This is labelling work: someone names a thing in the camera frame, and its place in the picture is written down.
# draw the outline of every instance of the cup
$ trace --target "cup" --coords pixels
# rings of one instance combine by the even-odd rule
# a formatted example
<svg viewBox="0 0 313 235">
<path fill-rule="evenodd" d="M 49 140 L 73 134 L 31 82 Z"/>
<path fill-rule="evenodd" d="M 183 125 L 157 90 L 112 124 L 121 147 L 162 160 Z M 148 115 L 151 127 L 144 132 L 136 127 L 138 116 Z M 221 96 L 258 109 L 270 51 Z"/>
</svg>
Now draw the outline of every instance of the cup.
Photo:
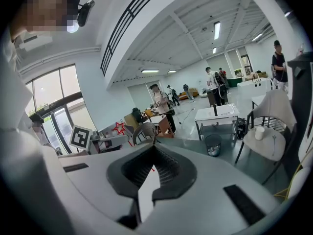
<svg viewBox="0 0 313 235">
<path fill-rule="evenodd" d="M 255 139 L 256 140 L 262 140 L 263 136 L 264 136 L 265 128 L 264 127 L 255 127 L 254 131 L 255 131 Z"/>
</svg>

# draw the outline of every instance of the red star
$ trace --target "red star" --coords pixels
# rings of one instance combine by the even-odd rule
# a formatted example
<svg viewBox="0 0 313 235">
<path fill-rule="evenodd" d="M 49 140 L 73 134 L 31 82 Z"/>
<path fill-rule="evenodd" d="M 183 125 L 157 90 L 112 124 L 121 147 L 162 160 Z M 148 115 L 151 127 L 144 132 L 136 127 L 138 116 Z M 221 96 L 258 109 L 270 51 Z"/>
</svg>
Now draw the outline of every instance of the red star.
<svg viewBox="0 0 313 235">
<path fill-rule="evenodd" d="M 125 130 L 125 128 L 124 128 L 124 123 L 118 123 L 118 122 L 116 122 L 116 127 L 115 127 L 112 131 L 114 131 L 114 130 L 117 131 L 119 135 L 120 135 L 121 133 L 122 133 L 123 135 L 125 135 L 125 134 L 124 134 L 124 131 L 126 131 L 126 130 Z"/>
</svg>

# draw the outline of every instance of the railing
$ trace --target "railing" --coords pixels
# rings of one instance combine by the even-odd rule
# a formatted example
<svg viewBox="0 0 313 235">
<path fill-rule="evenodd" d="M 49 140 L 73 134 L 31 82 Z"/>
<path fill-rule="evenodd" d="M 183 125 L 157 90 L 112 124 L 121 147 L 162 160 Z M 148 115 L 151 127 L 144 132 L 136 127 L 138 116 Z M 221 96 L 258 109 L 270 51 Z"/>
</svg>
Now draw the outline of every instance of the railing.
<svg viewBox="0 0 313 235">
<path fill-rule="evenodd" d="M 105 76 L 108 66 L 110 64 L 111 58 L 116 50 L 116 47 L 127 30 L 128 26 L 134 20 L 134 18 L 138 15 L 138 13 L 143 9 L 144 6 L 150 0 L 132 0 L 132 2 L 127 6 L 126 10 L 120 17 L 117 25 L 114 28 L 114 31 L 110 37 L 108 42 L 106 51 L 104 52 L 102 62 L 101 62 L 101 70 L 103 75 Z"/>
</svg>

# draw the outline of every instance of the trash can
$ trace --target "trash can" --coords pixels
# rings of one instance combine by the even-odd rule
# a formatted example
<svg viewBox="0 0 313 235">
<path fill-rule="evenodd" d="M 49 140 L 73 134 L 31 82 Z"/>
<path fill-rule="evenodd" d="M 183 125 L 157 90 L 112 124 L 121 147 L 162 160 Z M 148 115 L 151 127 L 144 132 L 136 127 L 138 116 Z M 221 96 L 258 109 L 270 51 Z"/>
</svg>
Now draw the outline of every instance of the trash can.
<svg viewBox="0 0 313 235">
<path fill-rule="evenodd" d="M 207 136 L 204 140 L 207 154 L 211 157 L 219 156 L 221 152 L 222 138 L 219 135 Z"/>
</svg>

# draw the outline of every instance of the black pants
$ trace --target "black pants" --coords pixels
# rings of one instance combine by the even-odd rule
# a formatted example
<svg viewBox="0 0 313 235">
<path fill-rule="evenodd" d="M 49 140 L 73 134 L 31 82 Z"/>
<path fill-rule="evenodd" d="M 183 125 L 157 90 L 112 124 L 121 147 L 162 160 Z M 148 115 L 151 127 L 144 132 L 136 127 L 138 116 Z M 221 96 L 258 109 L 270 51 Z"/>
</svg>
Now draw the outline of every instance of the black pants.
<svg viewBox="0 0 313 235">
<path fill-rule="evenodd" d="M 179 105 L 179 101 L 177 100 L 177 98 L 174 96 L 172 96 L 172 101 L 174 102 L 174 104 L 176 105 L 175 101 L 177 102 L 177 105 Z"/>
<path fill-rule="evenodd" d="M 175 126 L 175 123 L 174 123 L 172 112 L 171 111 L 167 112 L 166 116 L 167 116 L 167 120 L 169 121 L 170 126 L 172 128 L 172 131 L 175 132 L 176 131 L 176 126 Z"/>
<path fill-rule="evenodd" d="M 217 103 L 218 106 L 225 105 L 225 99 L 224 99 L 224 98 L 225 98 L 225 96 L 224 96 L 225 91 L 222 90 L 222 88 L 220 89 L 220 91 L 221 91 L 221 96 L 222 96 L 222 98 L 220 97 L 219 88 L 214 89 L 214 90 L 212 91 L 213 94 L 214 94 L 215 101 L 216 101 L 216 103 Z"/>
</svg>

